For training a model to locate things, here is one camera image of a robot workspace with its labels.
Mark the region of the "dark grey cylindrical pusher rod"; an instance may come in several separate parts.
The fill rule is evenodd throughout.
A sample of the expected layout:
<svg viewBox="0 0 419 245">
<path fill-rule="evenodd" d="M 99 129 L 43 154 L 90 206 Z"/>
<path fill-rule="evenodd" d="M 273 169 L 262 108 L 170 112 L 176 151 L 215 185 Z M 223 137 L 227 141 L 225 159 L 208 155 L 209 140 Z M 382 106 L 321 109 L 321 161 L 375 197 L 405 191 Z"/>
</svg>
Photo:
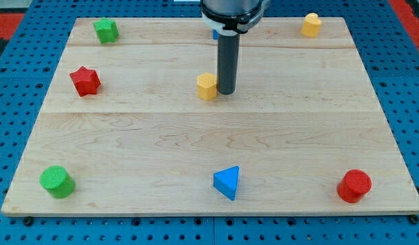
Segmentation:
<svg viewBox="0 0 419 245">
<path fill-rule="evenodd" d="M 223 95 L 230 95 L 236 88 L 240 35 L 225 36 L 219 34 L 217 45 L 217 90 Z"/>
</svg>

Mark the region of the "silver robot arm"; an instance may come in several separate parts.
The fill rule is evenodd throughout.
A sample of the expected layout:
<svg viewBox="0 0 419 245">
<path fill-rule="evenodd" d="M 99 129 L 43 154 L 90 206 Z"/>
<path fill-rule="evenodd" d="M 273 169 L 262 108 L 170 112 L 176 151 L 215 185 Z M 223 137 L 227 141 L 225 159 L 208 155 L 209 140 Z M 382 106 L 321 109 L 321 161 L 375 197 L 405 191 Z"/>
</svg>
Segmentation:
<svg viewBox="0 0 419 245">
<path fill-rule="evenodd" d="M 240 36 L 262 19 L 270 0 L 201 0 L 203 21 L 218 34 L 217 91 L 236 89 Z"/>
</svg>

